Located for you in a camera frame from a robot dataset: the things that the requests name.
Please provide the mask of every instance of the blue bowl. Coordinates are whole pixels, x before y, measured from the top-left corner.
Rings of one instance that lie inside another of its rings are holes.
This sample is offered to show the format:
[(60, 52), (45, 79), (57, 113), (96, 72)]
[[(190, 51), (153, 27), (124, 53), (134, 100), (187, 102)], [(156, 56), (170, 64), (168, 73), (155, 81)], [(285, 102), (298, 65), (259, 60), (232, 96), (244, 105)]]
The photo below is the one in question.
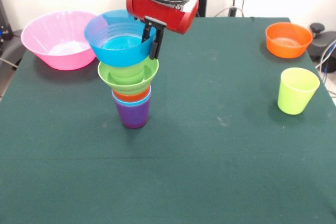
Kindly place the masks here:
[(92, 19), (85, 28), (85, 38), (97, 58), (110, 66), (128, 67), (143, 61), (150, 53), (155, 29), (141, 43), (144, 24), (126, 10), (112, 10)]
[(113, 91), (112, 91), (112, 96), (113, 96), (113, 99), (121, 104), (121, 105), (124, 105), (124, 106), (128, 106), (128, 107), (133, 107), (133, 106), (139, 106), (143, 103), (145, 103), (146, 101), (148, 101), (148, 99), (151, 97), (151, 94), (152, 94), (152, 86), (149, 87), (149, 92), (148, 92), (148, 95), (146, 95), (146, 97), (142, 100), (139, 100), (137, 102), (124, 102), (124, 101), (121, 101), (119, 100), (118, 98), (116, 98), (116, 96), (113, 94)]

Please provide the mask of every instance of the plastic bowl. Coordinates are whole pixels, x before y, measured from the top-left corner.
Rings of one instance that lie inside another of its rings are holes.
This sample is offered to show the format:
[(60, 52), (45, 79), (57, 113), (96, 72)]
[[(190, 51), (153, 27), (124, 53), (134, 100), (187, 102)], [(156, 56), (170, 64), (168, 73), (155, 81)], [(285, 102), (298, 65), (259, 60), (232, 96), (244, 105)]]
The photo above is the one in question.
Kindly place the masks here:
[(148, 86), (144, 91), (138, 94), (121, 94), (114, 90), (112, 90), (112, 92), (117, 99), (123, 102), (137, 102), (137, 101), (144, 99), (146, 95), (148, 95), (149, 90), (150, 90), (150, 86)]
[(95, 53), (85, 40), (84, 29), (95, 17), (95, 14), (78, 10), (45, 14), (23, 29), (22, 44), (52, 68), (85, 67), (94, 60)]
[(98, 75), (108, 86), (110, 86), (114, 91), (122, 94), (137, 94), (144, 91), (154, 79), (156, 73), (159, 69), (159, 61), (154, 59), (151, 60), (147, 57), (144, 60), (144, 75), (143, 80), (132, 85), (118, 85), (113, 79), (113, 75), (110, 72), (108, 65), (100, 62), (98, 65)]
[(149, 87), (149, 92), (148, 92), (148, 94), (147, 94), (143, 99), (141, 99), (140, 101), (136, 101), (136, 102), (124, 102), (124, 101), (118, 99), (118, 98), (114, 95), (114, 93), (113, 93), (113, 91), (112, 91), (112, 97), (113, 97), (113, 99), (114, 99), (115, 101), (117, 101), (119, 104), (121, 104), (121, 105), (123, 105), (123, 106), (128, 106), (128, 107), (139, 106), (139, 105), (141, 105), (142, 103), (145, 103), (145, 102), (150, 98), (151, 94), (152, 94), (152, 88), (151, 88), (151, 86), (150, 86), (150, 87)]
[(312, 40), (308, 29), (289, 22), (274, 23), (266, 29), (266, 47), (280, 58), (300, 57)]
[(143, 61), (150, 53), (155, 29), (141, 43), (144, 24), (126, 10), (113, 10), (91, 20), (85, 37), (97, 58), (110, 66), (128, 67)]

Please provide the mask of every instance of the pink bowl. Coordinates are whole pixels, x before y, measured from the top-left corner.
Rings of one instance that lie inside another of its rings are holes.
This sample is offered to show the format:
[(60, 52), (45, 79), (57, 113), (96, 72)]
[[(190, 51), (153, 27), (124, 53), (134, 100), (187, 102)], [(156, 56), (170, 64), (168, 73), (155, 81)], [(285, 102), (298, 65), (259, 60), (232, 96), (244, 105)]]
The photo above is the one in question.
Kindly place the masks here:
[(85, 40), (84, 29), (96, 15), (82, 11), (58, 11), (31, 21), (22, 31), (23, 45), (47, 65), (58, 70), (85, 67), (95, 53)]

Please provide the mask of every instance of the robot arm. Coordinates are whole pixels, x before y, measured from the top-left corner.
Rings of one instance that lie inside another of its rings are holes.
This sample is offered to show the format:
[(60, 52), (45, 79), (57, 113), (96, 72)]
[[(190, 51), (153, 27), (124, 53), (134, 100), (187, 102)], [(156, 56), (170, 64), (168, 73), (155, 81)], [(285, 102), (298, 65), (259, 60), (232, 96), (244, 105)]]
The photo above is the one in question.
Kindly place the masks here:
[(142, 41), (145, 41), (154, 26), (156, 38), (150, 58), (157, 59), (164, 28), (185, 34), (198, 10), (198, 0), (127, 0), (127, 11), (145, 23)]

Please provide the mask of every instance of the lime green cup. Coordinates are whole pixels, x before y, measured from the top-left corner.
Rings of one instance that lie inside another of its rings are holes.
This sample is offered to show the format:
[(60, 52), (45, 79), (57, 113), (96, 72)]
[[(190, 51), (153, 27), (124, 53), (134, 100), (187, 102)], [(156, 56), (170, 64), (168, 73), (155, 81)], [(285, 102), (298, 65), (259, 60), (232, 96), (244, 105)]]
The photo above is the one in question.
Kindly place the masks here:
[(147, 57), (141, 62), (140, 66), (133, 72), (134, 76), (126, 78), (126, 75), (123, 77), (122, 73), (129, 75), (130, 72), (126, 73), (129, 71), (128, 68), (115, 68), (100, 62), (98, 64), (98, 75), (103, 82), (118, 93), (138, 94), (151, 84), (158, 72), (159, 61), (156, 59), (151, 60)]
[(319, 85), (320, 80), (313, 72), (304, 68), (287, 68), (281, 73), (279, 109), (290, 115), (300, 114)]

